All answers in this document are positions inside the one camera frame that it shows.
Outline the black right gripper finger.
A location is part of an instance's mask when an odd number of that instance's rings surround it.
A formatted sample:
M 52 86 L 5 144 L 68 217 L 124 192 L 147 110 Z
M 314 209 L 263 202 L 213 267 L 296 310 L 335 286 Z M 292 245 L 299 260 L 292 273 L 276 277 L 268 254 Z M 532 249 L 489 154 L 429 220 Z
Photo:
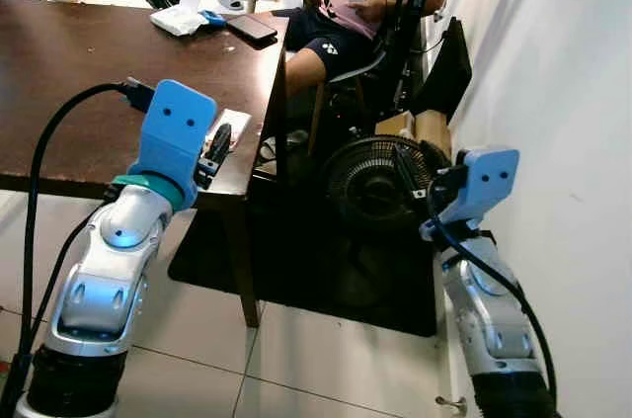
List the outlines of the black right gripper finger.
M 396 168 L 410 203 L 424 200 L 424 187 L 419 180 L 421 174 L 405 145 L 393 145 L 393 164 Z

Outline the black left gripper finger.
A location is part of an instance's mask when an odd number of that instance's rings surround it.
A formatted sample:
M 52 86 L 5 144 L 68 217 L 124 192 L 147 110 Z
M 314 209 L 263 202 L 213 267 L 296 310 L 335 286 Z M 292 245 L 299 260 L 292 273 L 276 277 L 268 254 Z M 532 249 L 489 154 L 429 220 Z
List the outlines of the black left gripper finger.
M 203 153 L 203 169 L 218 170 L 227 157 L 233 143 L 233 125 L 221 124 L 213 134 L 206 151 Z

